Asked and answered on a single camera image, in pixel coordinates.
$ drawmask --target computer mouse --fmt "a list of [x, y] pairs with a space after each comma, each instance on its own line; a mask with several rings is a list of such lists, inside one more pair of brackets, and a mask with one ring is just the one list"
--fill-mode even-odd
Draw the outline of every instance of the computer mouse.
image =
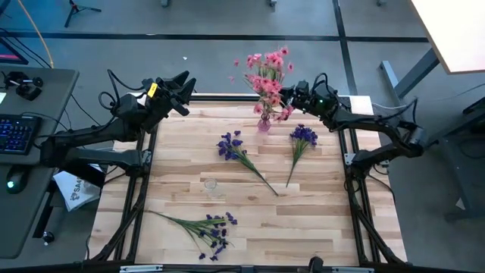
[[6, 186], [7, 193], [17, 194], [20, 193], [29, 179], [30, 167], [22, 165], [14, 165], [8, 171]]

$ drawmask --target desk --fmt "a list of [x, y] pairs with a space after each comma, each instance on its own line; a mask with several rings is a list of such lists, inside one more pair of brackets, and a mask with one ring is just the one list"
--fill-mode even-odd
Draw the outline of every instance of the desk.
[[400, 81], [388, 61], [380, 64], [399, 104], [439, 63], [448, 74], [485, 71], [485, 1], [409, 1], [433, 47]]
[[[351, 102], [354, 112], [372, 112], [367, 96], [352, 96]], [[172, 111], [160, 123], [137, 263], [214, 264], [209, 259], [199, 261], [199, 251], [184, 231], [146, 212], [152, 210], [194, 220], [206, 214], [233, 213], [239, 222], [229, 229], [234, 247], [221, 254], [216, 264], [307, 265], [315, 253], [325, 260], [325, 265], [358, 264], [349, 200], [343, 189], [338, 135], [300, 111], [295, 111], [288, 121], [274, 122], [269, 135], [260, 134], [256, 127], [259, 117], [253, 114], [253, 107], [254, 102], [190, 102], [188, 116]], [[303, 155], [285, 188], [292, 162], [288, 134], [300, 123], [317, 132], [318, 146]], [[240, 139], [250, 159], [280, 197], [275, 197], [241, 164], [218, 156], [215, 144], [221, 134], [234, 130], [242, 131]], [[376, 132], [357, 130], [357, 136], [362, 149], [380, 146]], [[135, 143], [115, 143], [114, 147], [134, 149]], [[387, 176], [373, 175], [388, 183]], [[217, 179], [218, 195], [205, 192], [206, 178]], [[92, 255], [101, 250], [120, 224], [128, 180], [122, 177], [103, 188], [89, 242]], [[367, 185], [377, 230], [405, 260], [391, 193], [371, 180]], [[123, 258], [130, 245], [130, 233]], [[367, 233], [363, 232], [363, 238], [370, 257]]]
[[[29, 77], [41, 77], [44, 81], [42, 93], [32, 102], [22, 99], [15, 93], [14, 88], [2, 90], [7, 95], [0, 103], [1, 114], [18, 115], [25, 111], [33, 111], [60, 119], [66, 107], [70, 94], [74, 89], [79, 73], [64, 69], [46, 69], [29, 67], [0, 66], [0, 71], [8, 74], [10, 71], [22, 71]], [[40, 134], [55, 132], [55, 121], [43, 119], [39, 129]], [[32, 147], [28, 158], [34, 163], [38, 161], [39, 150]], [[21, 155], [0, 155], [0, 161], [22, 163]], [[44, 198], [45, 190], [49, 185], [54, 169], [34, 167], [30, 172], [29, 182], [25, 189], [18, 194], [9, 194], [5, 190], [5, 181], [10, 165], [0, 165], [0, 258], [16, 258], [22, 250], [27, 234], [33, 223], [33, 219]]]

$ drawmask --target monitor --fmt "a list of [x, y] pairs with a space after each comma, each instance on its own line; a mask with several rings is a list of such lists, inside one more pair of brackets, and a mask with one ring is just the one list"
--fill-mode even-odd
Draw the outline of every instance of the monitor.
[[29, 62], [19, 52], [7, 44], [6, 41], [0, 38], [0, 63], [28, 64]]

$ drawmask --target black keyboard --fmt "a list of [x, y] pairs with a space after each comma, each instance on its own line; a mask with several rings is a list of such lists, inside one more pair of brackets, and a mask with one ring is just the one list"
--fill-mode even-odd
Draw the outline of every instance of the black keyboard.
[[41, 120], [29, 115], [0, 115], [0, 154], [28, 154]]

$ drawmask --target yellow label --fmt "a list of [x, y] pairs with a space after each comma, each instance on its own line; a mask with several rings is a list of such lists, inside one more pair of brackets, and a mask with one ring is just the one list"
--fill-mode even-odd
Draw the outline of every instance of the yellow label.
[[157, 88], [158, 88], [158, 84], [152, 83], [152, 86], [150, 86], [150, 90], [149, 90], [149, 93], [148, 93], [150, 98], [153, 98], [153, 95], [155, 94], [155, 91], [157, 91]]

